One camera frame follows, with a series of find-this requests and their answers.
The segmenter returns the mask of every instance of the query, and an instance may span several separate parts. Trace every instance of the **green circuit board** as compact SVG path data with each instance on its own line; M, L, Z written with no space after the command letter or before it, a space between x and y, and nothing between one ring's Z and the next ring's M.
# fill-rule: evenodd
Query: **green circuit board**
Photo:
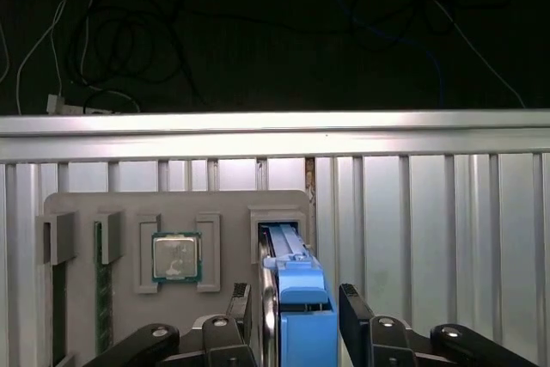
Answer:
M101 354L113 345L113 281L111 265L101 263L101 223L95 231L95 349Z

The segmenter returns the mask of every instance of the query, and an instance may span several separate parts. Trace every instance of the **white cable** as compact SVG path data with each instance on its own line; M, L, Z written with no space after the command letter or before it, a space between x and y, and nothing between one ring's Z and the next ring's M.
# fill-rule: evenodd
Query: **white cable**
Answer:
M63 81L61 79L61 72L59 70L59 62L58 62L58 54L57 54L57 51L56 51L56 48L55 48L55 41L53 39L53 34L54 34L54 29L55 29L55 26L56 26L56 21L58 21L60 18L61 18L61 15L63 14L63 11L64 11L64 7L65 5L67 4L67 2L63 2L62 3L62 6L61 8L58 7L58 9L56 10L56 14L54 15L53 17L53 21L52 21L52 30L50 31L50 44L52 45L52 53L53 53L53 61L55 62L55 70L56 70L56 74L58 76L58 95L61 96L62 92L63 92Z
M46 36L53 30L53 28L58 24L59 19L61 18L61 15L58 13L61 8L64 7L64 4L67 2L67 0L62 0L59 2L59 5L56 9L55 16L57 19L54 19L52 25L40 36L40 38L37 40L37 42L34 44L34 46L31 48L27 56L22 60L21 64L19 65L19 69L17 70L17 78L15 82L15 100L17 102L17 112L21 115L21 102L20 102L20 90L21 90L21 73L23 71L23 68L25 67L25 64L27 64L27 61L30 59L30 57L33 55L34 51L38 48L40 43L46 38Z
M487 59L485 59L483 57L483 55L475 48L475 46L472 44L472 42L470 41L470 39L464 34L464 32L462 32L462 29L460 29L460 27L458 26L458 24L455 22L455 19L453 19L453 16L450 15L450 13L444 8L444 6L442 4L440 4L440 2L438 2L437 0L433 0L433 3L436 4L436 6L449 18L450 22L453 24L453 26L455 27L456 29L456 32L458 32L458 34L464 39L464 41L466 42L466 44L468 46L470 46L470 49L472 49L472 51L478 56L478 58L481 59L481 62L483 62L485 64L485 66L492 72L492 74L494 76L496 76L498 78L498 80L506 87L508 88L512 94L514 94L517 98L517 100L519 101L519 103L522 105L523 108L527 108L525 106L525 103L523 102L523 99L521 97L521 95L519 95L519 93L517 93L517 91L511 87L511 85L509 83L507 83L504 78L502 78L500 76L500 74L491 66L491 64L489 64L489 62L487 62Z
M6 36L3 32L3 26L1 21L0 21L0 37L2 38L3 53L4 53L4 56L6 57L6 66L3 69L2 75L0 76L0 83L2 83L3 80L6 78L6 76L8 75L10 63L9 63L8 43L6 42Z
M94 0L89 0L88 9L92 6ZM86 16L85 31L84 31L84 48L82 50L82 58L80 59L80 73L84 73L84 60L86 59L86 53L88 52L89 43L89 15Z
M88 8L92 6L93 2L94 0L89 0ZM84 47L82 49L82 57L80 59L81 74L84 73L84 62L86 60L86 54L88 52L88 45L89 45L89 16L86 17L85 26L84 26ZM93 85L88 85L88 88L98 92L105 91L106 93L109 93L111 95L122 96L123 98L126 98L128 101L131 102L131 104L136 108L137 112L141 112L141 108L139 107L138 103L133 98L131 98L131 96L125 94L124 92L120 92L119 90L97 88L96 86L93 86Z

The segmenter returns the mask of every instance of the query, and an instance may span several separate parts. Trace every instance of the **cpu processor chip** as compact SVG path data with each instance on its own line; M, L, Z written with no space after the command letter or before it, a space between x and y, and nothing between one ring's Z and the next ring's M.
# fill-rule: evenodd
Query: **cpu processor chip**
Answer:
M153 235L153 281L200 281L200 234L166 233Z

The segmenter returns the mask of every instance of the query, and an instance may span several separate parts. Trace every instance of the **silver bolt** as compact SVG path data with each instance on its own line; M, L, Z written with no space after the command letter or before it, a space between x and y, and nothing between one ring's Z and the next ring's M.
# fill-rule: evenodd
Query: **silver bolt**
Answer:
M384 327L392 327L395 324L395 321L391 318L381 318L378 322L380 322Z
M456 339L461 336L461 332L458 331L456 328L443 327L441 331L443 332L443 334L450 337L451 339Z
M214 320L214 325L216 327L227 326L227 318L216 318L216 320Z
M156 329L154 332L153 332L153 335L155 337L163 337L165 336L166 334L168 334L168 330L164 327L159 327L158 329Z

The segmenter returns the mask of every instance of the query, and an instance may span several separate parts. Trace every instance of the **blue cable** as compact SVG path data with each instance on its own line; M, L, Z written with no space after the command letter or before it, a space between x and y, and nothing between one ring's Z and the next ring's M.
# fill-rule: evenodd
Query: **blue cable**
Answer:
M366 23L364 23L363 21L361 21L360 19L358 19L356 16L353 15L353 13L345 5L344 0L336 0L336 2L338 3L338 5L342 9L342 11L348 17L353 19L353 21L358 26L361 26L362 28L369 29L376 36L379 36L379 37L381 37L383 39L386 39L386 40L397 40L400 43L403 43L405 45L414 46L414 47L418 47L418 48L422 49L425 52L426 56L431 59L431 62L436 67L437 77L439 78L439 106L443 107L443 104L445 102L445 100L444 100L445 87L443 86L443 73L441 72L441 65L439 64L439 61L437 60L437 58L434 56L434 54L432 52L430 52L428 49L426 49L424 46L422 46L421 44L419 44L415 40L410 40L410 39L405 39L405 38L396 38L395 36L392 36L391 34L384 33L380 29L377 29L377 28L374 28L372 26L367 25Z

